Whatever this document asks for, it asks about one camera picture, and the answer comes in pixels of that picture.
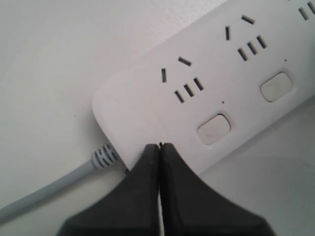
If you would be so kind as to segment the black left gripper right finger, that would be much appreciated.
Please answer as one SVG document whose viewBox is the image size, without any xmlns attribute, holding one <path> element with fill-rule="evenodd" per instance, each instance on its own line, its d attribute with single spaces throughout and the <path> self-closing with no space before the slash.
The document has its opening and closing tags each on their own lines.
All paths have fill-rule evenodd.
<svg viewBox="0 0 315 236">
<path fill-rule="evenodd" d="M 273 236 L 261 216 L 202 181 L 171 143 L 160 147 L 159 188 L 166 236 Z"/>
</svg>

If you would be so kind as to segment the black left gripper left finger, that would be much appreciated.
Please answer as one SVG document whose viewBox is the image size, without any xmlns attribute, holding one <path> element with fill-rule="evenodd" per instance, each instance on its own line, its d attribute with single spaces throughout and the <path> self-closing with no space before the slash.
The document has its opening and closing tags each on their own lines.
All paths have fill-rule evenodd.
<svg viewBox="0 0 315 236">
<path fill-rule="evenodd" d="M 117 187 L 93 206 L 70 217 L 60 236 L 158 236 L 159 147 L 148 144 Z"/>
</svg>

